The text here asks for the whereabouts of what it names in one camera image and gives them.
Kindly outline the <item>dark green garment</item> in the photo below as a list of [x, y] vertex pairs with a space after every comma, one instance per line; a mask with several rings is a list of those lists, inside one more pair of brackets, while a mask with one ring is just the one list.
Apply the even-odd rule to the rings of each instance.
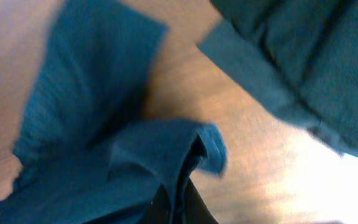
[[274, 117], [358, 157], [358, 1], [212, 5], [202, 53]]

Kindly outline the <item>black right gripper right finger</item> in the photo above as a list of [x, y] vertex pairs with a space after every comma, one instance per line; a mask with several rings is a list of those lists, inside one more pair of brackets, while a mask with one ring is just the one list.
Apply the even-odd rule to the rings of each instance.
[[182, 223], [218, 224], [191, 180], [188, 181], [185, 187]]

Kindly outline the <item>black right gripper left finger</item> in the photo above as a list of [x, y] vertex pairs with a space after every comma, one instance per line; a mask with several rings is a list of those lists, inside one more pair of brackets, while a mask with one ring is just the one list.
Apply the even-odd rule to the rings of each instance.
[[173, 197], [166, 187], [161, 184], [137, 224], [172, 224], [173, 209]]

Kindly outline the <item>navy blue shorts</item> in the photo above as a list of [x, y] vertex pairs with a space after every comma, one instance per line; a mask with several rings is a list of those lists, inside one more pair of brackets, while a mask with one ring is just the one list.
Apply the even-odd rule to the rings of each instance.
[[0, 223], [137, 223], [160, 185], [182, 223], [190, 174], [221, 175], [218, 128], [142, 119], [166, 26], [117, 1], [67, 1], [12, 149], [22, 170]]

